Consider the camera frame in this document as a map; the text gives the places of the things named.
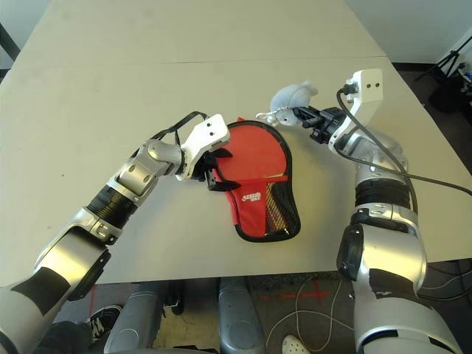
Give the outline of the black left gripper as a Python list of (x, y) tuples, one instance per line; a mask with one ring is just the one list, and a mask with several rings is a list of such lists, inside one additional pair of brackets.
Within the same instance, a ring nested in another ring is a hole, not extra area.
[(212, 152), (206, 152), (197, 161), (192, 172), (192, 179), (199, 182), (206, 182), (210, 191), (226, 192), (240, 187), (235, 181), (219, 181), (217, 159), (233, 157), (232, 153), (225, 148), (218, 148)]

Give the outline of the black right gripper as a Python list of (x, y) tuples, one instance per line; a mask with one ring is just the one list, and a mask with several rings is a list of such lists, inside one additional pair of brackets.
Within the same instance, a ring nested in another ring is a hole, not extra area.
[(300, 117), (299, 121), (303, 128), (313, 128), (310, 137), (319, 144), (327, 144), (346, 118), (345, 112), (337, 107), (321, 111), (311, 106), (295, 107), (293, 113), (296, 117)]

